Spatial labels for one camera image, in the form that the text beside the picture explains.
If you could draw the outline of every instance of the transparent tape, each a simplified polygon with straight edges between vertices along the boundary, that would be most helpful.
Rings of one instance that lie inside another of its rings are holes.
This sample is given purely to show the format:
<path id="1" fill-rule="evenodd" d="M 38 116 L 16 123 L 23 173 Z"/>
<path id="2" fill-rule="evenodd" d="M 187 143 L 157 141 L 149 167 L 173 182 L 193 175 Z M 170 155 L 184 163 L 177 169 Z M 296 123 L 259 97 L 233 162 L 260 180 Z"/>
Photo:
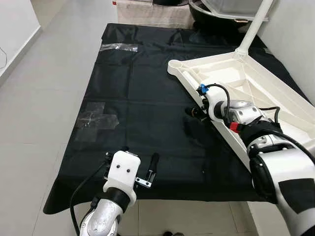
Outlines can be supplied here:
<path id="1" fill-rule="evenodd" d="M 90 102 L 85 111 L 78 114 L 75 127 L 77 142 L 94 142 L 100 129 L 113 130 L 119 124 L 115 114 L 103 114 L 104 102 Z"/>
<path id="2" fill-rule="evenodd" d="M 138 45 L 137 44 L 126 44 L 126 43 L 102 44 L 100 46 L 99 51 L 102 52 L 102 51 L 110 50 L 110 49 L 138 52 Z"/>

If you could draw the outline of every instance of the baseboard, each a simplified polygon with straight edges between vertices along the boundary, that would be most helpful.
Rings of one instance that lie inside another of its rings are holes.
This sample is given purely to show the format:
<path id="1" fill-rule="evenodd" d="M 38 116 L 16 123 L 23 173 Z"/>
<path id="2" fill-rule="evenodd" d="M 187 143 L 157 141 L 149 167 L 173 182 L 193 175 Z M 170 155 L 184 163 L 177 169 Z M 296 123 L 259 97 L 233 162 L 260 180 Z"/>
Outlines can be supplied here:
<path id="1" fill-rule="evenodd" d="M 0 72 L 0 87 L 4 84 L 6 79 L 12 73 L 14 68 L 19 64 L 22 60 L 23 56 L 28 52 L 34 42 L 38 39 L 40 34 L 43 32 L 41 26 L 39 26 L 32 35 L 28 38 L 28 40 L 21 46 L 20 50 L 15 54 L 15 56 L 8 61 L 6 68 L 4 71 Z"/>

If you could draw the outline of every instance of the black tablecloth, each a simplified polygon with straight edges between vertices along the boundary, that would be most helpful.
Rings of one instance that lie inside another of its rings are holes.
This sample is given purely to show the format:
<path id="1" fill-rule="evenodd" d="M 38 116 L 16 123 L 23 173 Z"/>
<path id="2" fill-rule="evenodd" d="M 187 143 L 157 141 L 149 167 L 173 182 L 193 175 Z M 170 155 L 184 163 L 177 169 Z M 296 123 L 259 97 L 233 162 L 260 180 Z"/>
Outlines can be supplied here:
<path id="1" fill-rule="evenodd" d="M 185 107 L 193 106 L 194 101 L 166 71 L 171 59 L 232 52 L 242 37 L 212 35 L 201 29 L 108 24 L 102 36 L 107 50 L 97 56 L 80 119 L 44 212 L 68 208 L 74 189 L 97 169 L 104 154 L 122 146 L 139 155 L 140 177 L 145 176 L 152 153 L 160 154 L 154 188 L 137 188 L 139 199 L 263 201 L 252 188 L 250 173 L 213 125 L 185 114 Z M 109 50 L 108 44 L 114 43 L 124 45 Z M 250 55 L 303 95 L 283 65 L 263 47 L 256 38 Z M 85 123 L 87 117 L 94 123 Z M 76 203 L 90 201 L 102 190 L 105 171 L 81 189 Z"/>

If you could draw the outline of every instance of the gray tile floor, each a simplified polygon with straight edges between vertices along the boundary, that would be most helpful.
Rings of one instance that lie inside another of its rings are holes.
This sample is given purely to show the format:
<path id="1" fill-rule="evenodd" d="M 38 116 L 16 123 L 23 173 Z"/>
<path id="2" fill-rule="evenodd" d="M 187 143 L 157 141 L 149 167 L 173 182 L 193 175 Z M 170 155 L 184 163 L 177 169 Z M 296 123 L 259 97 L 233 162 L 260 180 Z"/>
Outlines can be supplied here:
<path id="1" fill-rule="evenodd" d="M 58 173 L 100 37 L 117 16 L 111 0 L 65 0 L 57 15 L 48 18 L 52 21 L 45 20 L 43 34 L 0 88 L 3 236 L 75 235 L 69 210 L 45 215 L 42 208 Z M 88 205 L 76 207 L 78 218 Z M 188 236 L 253 236 L 255 228 L 244 205 L 142 200 L 124 215 L 120 233 L 148 236 L 173 230 Z"/>

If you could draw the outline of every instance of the white pole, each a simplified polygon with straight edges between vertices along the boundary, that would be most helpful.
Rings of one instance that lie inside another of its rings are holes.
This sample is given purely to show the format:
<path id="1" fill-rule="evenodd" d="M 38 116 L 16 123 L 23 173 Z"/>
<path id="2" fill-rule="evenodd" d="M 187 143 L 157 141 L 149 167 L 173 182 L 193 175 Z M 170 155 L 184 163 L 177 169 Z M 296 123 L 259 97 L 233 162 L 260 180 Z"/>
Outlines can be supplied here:
<path id="1" fill-rule="evenodd" d="M 241 43 L 241 45 L 235 50 L 236 53 L 238 53 L 241 56 L 245 56 L 248 54 L 248 48 L 252 44 L 252 41 L 254 40 L 263 20 L 265 19 L 269 8 L 272 4 L 273 0 L 263 0 L 254 20 L 251 23 L 251 26 L 249 27 L 247 33 L 245 34 L 245 37 Z"/>

